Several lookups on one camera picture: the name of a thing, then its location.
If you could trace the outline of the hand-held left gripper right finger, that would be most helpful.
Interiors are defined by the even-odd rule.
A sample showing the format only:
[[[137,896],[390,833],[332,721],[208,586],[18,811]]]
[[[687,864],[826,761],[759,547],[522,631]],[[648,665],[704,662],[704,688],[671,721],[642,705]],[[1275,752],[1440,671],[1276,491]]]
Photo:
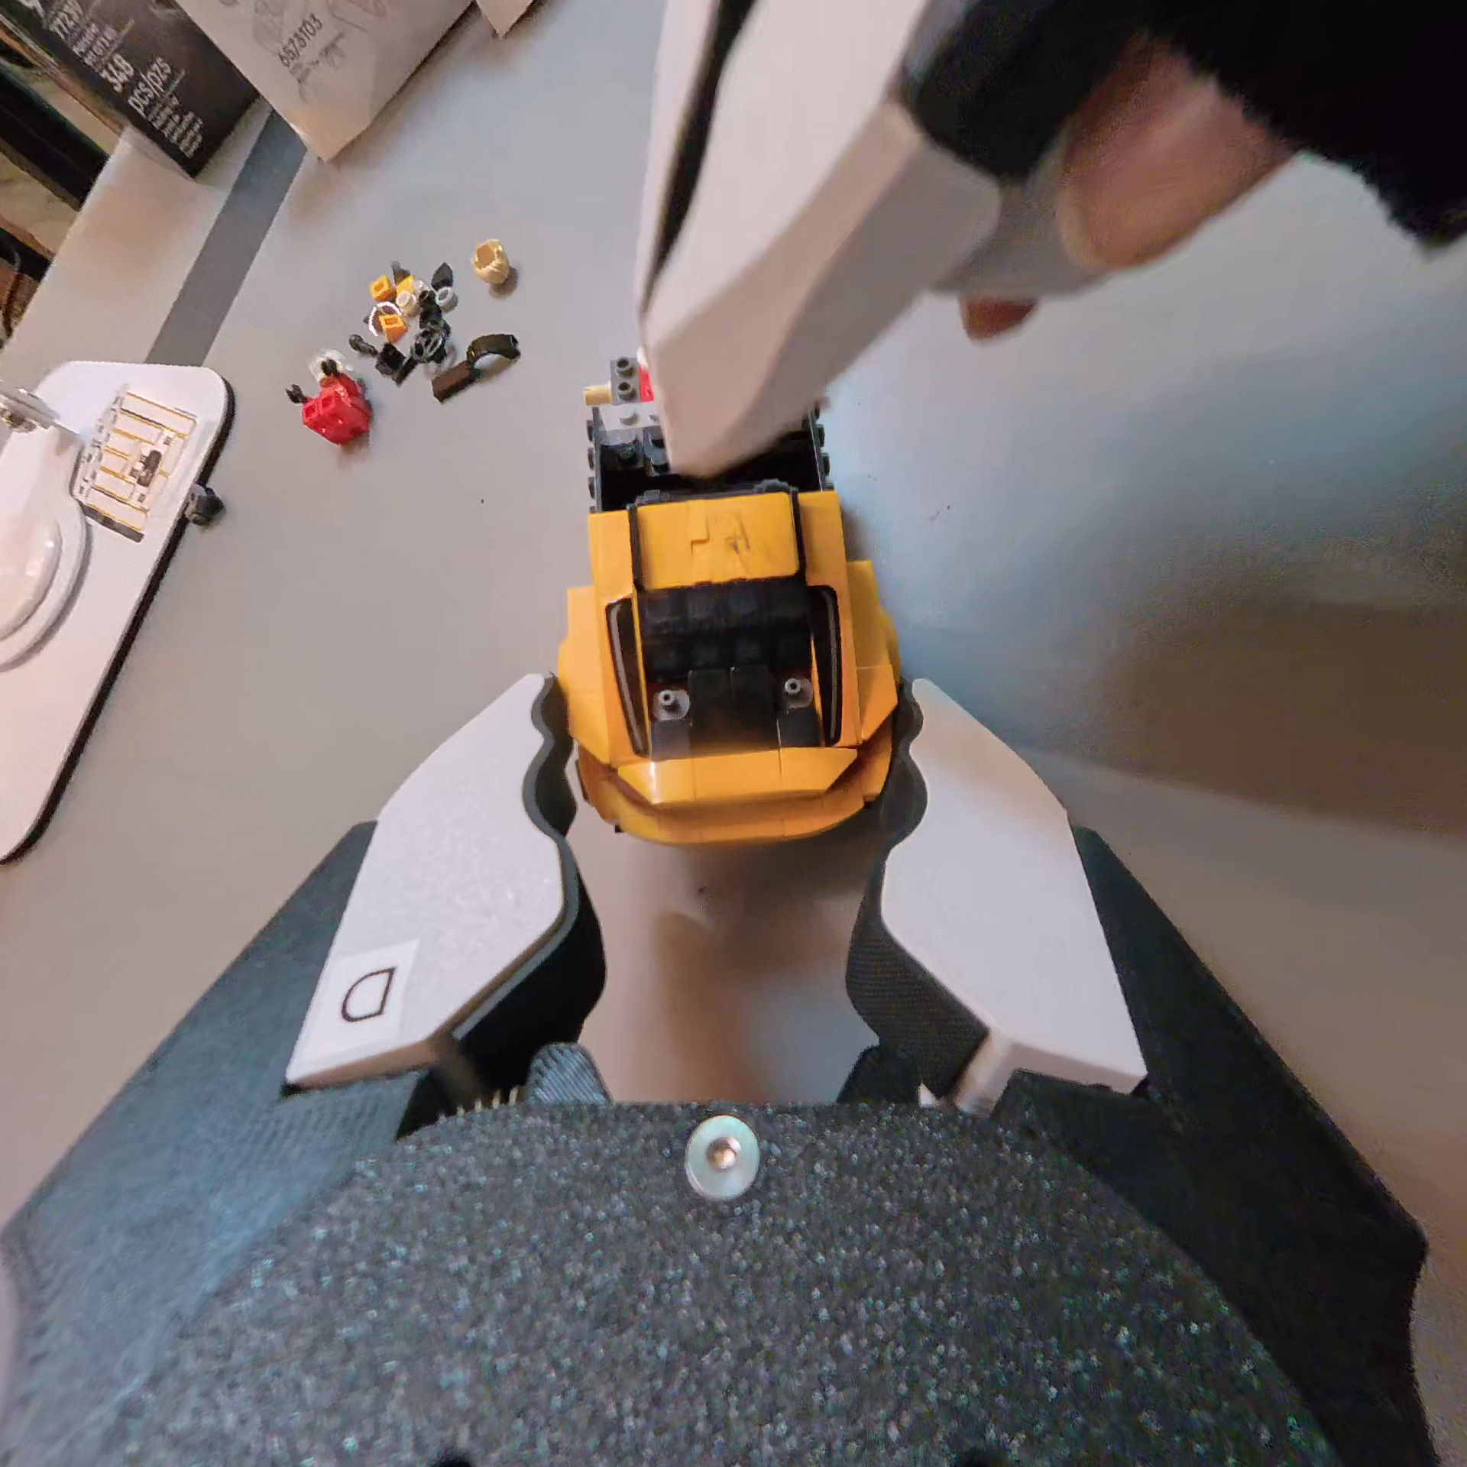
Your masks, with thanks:
[[[913,678],[879,815],[845,995],[917,1096],[992,1112],[1020,1072],[1140,1091],[1144,1059],[1073,821],[1035,770]]]

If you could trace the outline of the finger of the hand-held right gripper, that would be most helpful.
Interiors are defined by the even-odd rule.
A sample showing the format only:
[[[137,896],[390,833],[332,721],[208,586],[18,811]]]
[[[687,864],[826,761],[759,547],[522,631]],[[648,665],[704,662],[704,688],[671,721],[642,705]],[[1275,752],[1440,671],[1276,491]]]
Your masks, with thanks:
[[[753,16],[749,0],[664,6],[635,241],[638,316],[671,266],[671,302],[655,337],[674,322],[733,331],[755,313],[749,286],[759,246],[755,153],[737,139],[745,103],[720,98]]]
[[[755,313],[671,324],[671,266],[638,316],[671,468],[706,478],[767,450],[968,252],[992,206],[934,159],[896,98],[923,0],[764,0],[720,98],[755,165]]]

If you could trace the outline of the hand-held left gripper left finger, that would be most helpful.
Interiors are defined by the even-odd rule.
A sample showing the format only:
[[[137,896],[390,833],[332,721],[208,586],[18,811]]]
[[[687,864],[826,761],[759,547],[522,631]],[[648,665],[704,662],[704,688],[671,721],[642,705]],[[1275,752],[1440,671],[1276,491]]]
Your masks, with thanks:
[[[607,949],[568,848],[568,715],[509,682],[376,815],[283,1091],[419,1072],[449,1102],[517,1091],[579,1041]]]

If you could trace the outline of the yellow lego car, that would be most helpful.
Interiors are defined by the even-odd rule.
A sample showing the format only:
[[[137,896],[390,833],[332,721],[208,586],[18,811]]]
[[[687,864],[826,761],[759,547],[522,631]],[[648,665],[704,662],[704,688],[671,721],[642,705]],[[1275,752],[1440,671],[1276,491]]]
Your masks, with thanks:
[[[851,821],[889,772],[900,652],[817,407],[710,478],[671,468],[646,349],[584,407],[590,579],[556,667],[584,798],[664,848]]]

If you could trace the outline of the black curved lego piece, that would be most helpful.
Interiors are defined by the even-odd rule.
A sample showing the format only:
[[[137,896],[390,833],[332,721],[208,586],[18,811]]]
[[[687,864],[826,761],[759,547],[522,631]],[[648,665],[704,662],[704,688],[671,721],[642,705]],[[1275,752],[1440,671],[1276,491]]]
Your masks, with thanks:
[[[517,337],[489,331],[466,343],[463,356],[432,381],[434,403],[451,403],[472,384],[505,373],[522,356]]]

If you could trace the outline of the pile of small lego pieces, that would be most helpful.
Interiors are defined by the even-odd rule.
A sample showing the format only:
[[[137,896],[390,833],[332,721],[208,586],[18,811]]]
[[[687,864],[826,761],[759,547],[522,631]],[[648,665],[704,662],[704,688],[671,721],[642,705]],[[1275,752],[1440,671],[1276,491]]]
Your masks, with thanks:
[[[349,337],[349,349],[393,388],[416,373],[441,375],[456,365],[451,310],[456,274],[449,263],[432,274],[390,263],[370,286],[366,337]]]

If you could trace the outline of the red lego minifigure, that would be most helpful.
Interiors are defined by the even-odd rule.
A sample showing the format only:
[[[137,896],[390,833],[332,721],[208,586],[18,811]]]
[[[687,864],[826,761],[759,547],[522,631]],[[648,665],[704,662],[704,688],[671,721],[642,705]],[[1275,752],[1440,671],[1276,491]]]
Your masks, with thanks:
[[[309,434],[329,445],[349,445],[373,431],[373,406],[366,384],[349,373],[340,349],[309,356],[314,392],[298,384],[283,388],[283,398],[298,407]]]

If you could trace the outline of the black lego box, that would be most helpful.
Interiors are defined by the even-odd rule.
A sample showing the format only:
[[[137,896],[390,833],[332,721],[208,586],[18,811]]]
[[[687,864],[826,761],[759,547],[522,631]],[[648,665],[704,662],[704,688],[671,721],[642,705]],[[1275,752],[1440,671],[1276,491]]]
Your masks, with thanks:
[[[6,41],[187,176],[202,176],[259,103],[179,5],[6,0],[0,18]]]

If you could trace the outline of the large white printed paper bag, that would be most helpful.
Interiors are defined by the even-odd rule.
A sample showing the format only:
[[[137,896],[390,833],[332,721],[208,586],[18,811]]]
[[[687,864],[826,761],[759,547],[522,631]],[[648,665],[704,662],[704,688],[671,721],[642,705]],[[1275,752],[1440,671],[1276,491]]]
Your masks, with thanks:
[[[183,0],[304,145],[332,159],[472,10],[466,0]]]

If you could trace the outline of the sticker sheet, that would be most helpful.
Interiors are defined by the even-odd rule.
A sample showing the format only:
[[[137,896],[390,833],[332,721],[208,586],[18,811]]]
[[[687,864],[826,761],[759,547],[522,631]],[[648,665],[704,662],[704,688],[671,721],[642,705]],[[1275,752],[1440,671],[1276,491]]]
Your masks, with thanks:
[[[194,437],[194,414],[120,392],[78,457],[71,505],[103,528],[146,540]]]

